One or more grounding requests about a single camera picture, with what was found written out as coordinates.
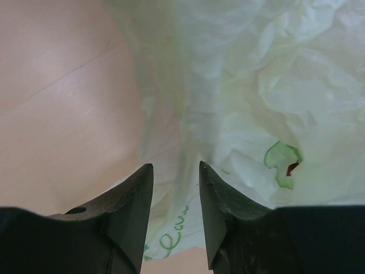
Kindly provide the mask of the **pale green plastic bag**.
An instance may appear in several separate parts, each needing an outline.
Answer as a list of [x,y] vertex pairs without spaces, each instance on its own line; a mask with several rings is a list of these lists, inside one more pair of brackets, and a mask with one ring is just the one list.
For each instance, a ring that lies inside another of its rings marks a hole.
[[364,203],[363,1],[109,1],[154,166],[144,259],[203,247],[200,161],[276,208]]

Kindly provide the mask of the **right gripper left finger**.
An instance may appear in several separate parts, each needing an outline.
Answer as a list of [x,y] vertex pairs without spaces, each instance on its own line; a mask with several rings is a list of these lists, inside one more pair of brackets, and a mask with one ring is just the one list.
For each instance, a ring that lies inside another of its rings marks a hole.
[[1,208],[2,273],[139,273],[153,166],[64,214]]

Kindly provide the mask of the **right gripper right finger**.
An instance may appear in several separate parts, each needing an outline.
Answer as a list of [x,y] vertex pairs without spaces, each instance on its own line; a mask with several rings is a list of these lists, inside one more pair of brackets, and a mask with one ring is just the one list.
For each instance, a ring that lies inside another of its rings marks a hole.
[[363,273],[364,207],[270,209],[201,162],[208,266],[214,273]]

